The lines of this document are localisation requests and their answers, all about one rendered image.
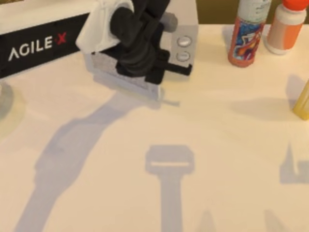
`spray can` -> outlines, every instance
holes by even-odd
[[[228,60],[238,67],[254,62],[271,0],[240,0]]]
[[[308,0],[283,0],[277,7],[265,41],[270,52],[284,55],[293,48],[307,17],[308,5]]]

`background wall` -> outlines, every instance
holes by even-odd
[[[200,24],[233,24],[237,15],[239,0],[197,0]],[[272,0],[267,22],[271,23],[276,7],[281,0]]]

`table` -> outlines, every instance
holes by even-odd
[[[99,84],[80,53],[6,79],[0,231],[308,232],[309,124],[290,107],[309,27],[246,69],[232,29],[200,26],[192,76],[162,85],[179,106]]]

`agile x logo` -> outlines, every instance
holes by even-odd
[[[38,53],[47,49],[53,48],[53,41],[56,45],[61,45],[66,43],[66,35],[67,33],[58,33],[56,38],[53,36],[47,36],[43,40],[35,40],[30,43],[22,44],[18,49],[12,47],[8,61],[12,61],[13,59],[19,59],[21,57],[26,57],[29,54]]]

